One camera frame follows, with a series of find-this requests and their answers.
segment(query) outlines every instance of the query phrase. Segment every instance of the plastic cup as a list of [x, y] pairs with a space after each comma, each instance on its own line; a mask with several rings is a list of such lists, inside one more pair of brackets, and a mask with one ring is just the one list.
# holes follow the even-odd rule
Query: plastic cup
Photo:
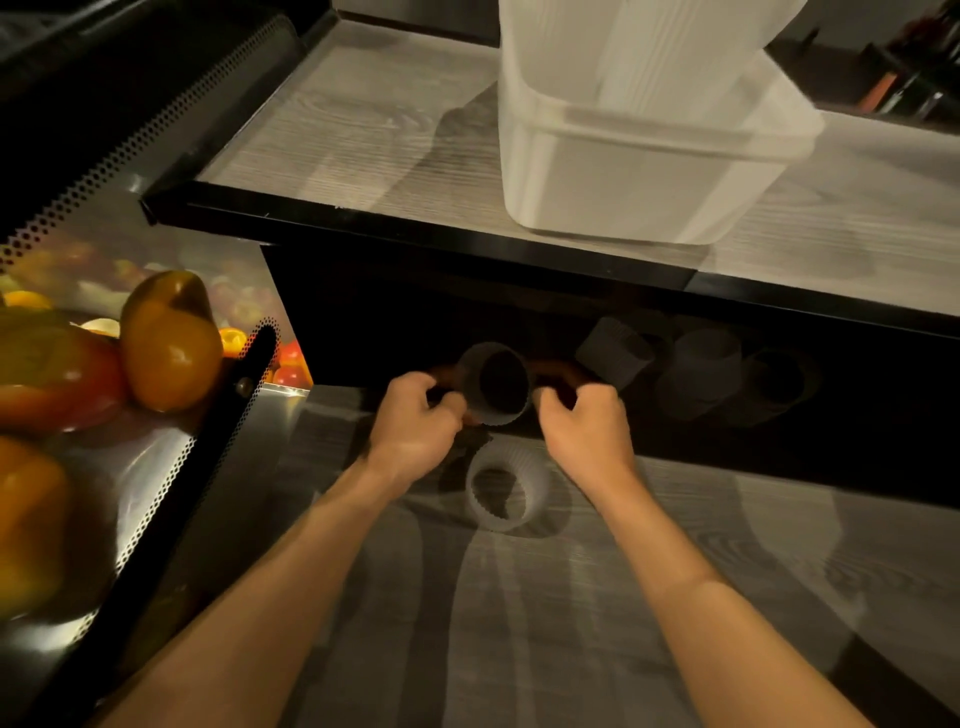
[[[467, 469], [467, 503], [477, 523], [490, 531], [511, 531], [532, 521], [546, 508], [550, 495], [550, 471], [540, 450], [497, 438], [480, 448]], [[523, 515], [503, 519], [488, 511], [477, 498], [474, 481], [484, 471], [510, 473], [523, 491]]]
[[573, 357], [618, 392], [657, 358], [642, 336], [612, 316], [596, 323]]
[[456, 366], [456, 388], [482, 425], [511, 423], [530, 406], [533, 376], [523, 357], [493, 341], [475, 344]]
[[669, 374], [677, 391], [692, 400], [718, 402], [742, 386], [740, 341], [721, 328], [684, 334], [674, 346]]
[[718, 410], [732, 427], [773, 420], [820, 388], [820, 370], [805, 355], [764, 349], [744, 361], [743, 389]]

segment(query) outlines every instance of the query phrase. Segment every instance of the forearm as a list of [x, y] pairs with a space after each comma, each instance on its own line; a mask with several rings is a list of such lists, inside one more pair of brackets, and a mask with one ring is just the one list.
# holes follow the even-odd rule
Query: forearm
[[597, 503], [710, 728], [869, 725], [710, 564], [639, 481]]
[[358, 461], [119, 696], [109, 728], [272, 728], [386, 500]]

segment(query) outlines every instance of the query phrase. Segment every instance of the yellow bell pepper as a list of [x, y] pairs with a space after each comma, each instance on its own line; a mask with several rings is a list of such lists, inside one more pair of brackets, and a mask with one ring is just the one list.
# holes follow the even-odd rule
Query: yellow bell pepper
[[69, 495], [56, 460], [0, 436], [0, 619], [35, 609], [60, 588]]

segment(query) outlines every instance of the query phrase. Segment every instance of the black frame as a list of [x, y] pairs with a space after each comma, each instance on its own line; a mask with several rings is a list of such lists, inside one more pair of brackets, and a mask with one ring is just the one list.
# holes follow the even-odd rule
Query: black frame
[[[192, 157], [190, 172], [202, 170], [213, 156]], [[519, 264], [532, 275], [553, 271], [686, 293], [711, 299], [704, 301], [710, 310], [746, 304], [764, 309], [759, 313], [765, 316], [824, 316], [960, 339], [960, 318], [943, 313], [252, 192], [200, 182], [192, 174], [185, 179], [184, 171], [176, 182], [167, 178], [147, 191], [141, 205], [152, 223], [291, 247], [318, 245], [325, 233], [341, 232]]]

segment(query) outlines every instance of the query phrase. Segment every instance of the hand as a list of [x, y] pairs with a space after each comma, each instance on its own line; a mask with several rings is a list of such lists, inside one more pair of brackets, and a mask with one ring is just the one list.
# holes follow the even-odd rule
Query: hand
[[386, 478], [391, 498], [440, 465], [463, 427], [464, 396], [448, 392], [431, 409], [426, 393], [436, 385], [424, 372], [398, 376], [377, 410], [367, 462]]
[[580, 384], [573, 409], [553, 387], [534, 392], [547, 451], [585, 495], [600, 507], [614, 489], [635, 487], [634, 448], [627, 411], [608, 384]]

